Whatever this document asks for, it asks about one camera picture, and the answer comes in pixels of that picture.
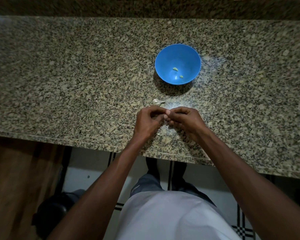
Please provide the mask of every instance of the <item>person's right arm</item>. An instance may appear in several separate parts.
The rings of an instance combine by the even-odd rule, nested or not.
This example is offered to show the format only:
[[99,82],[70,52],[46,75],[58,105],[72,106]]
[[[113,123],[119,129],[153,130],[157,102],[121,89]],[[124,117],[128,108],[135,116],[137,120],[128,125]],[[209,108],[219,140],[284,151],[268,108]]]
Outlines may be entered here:
[[300,207],[222,142],[196,109],[167,110],[165,118],[204,149],[262,239],[300,239]]

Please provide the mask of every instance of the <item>leg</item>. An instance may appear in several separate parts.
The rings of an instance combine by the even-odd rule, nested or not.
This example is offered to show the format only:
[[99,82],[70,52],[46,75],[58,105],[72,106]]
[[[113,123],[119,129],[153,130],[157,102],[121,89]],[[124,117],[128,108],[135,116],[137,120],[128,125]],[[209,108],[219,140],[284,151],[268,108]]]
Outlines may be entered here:
[[157,159],[146,158],[148,172],[139,178],[135,186],[133,186],[130,197],[136,193],[146,192],[146,191],[164,191],[160,185],[160,174],[157,169]]
[[208,201],[212,205],[216,206],[206,194],[200,192],[193,184],[187,183],[183,179],[183,174],[185,173],[186,168],[187,168],[187,163],[178,162],[178,161],[174,162],[173,176],[171,179],[172,190],[182,191],[191,195],[195,195],[197,197],[202,198],[205,201]]

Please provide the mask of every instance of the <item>pants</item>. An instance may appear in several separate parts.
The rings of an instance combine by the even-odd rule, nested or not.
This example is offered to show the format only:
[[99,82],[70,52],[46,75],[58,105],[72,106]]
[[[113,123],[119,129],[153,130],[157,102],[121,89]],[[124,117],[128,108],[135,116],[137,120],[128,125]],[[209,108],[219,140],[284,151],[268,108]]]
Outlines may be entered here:
[[[181,192],[185,192],[200,197],[203,200],[208,201],[212,205],[216,206],[206,194],[200,192],[193,184],[187,183],[184,180],[180,182],[178,185],[172,184],[172,190],[181,191]],[[164,191],[164,189],[162,189],[160,185],[160,181],[158,179],[156,179],[153,175],[147,173],[143,175],[141,178],[139,178],[136,185],[133,186],[130,193],[130,197],[137,193],[146,192],[146,191]]]

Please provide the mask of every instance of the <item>peeled garlic clove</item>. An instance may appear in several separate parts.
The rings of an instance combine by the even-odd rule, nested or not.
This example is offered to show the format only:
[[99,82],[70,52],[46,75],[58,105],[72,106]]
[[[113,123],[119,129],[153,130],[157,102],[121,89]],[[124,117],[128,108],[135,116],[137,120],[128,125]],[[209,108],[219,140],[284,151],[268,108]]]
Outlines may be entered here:
[[159,100],[157,98],[155,98],[154,100],[152,100],[152,102],[153,102],[154,105],[158,105],[158,106],[160,106],[161,104],[165,103],[165,101],[161,101],[161,100]]

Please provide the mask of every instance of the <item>black shoe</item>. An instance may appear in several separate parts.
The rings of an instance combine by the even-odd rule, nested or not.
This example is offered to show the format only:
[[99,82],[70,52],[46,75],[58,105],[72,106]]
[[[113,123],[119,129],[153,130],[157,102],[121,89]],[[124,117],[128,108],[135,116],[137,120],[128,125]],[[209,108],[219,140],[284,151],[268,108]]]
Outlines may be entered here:
[[148,174],[154,176],[157,180],[160,181],[160,173],[157,167],[157,159],[152,157],[146,157],[145,161],[147,162],[148,166]]
[[187,168],[186,162],[180,162],[180,161],[174,162],[173,175],[171,178],[171,183],[174,189],[179,188],[182,184],[185,183],[185,180],[183,179],[183,175],[186,171],[186,168]]

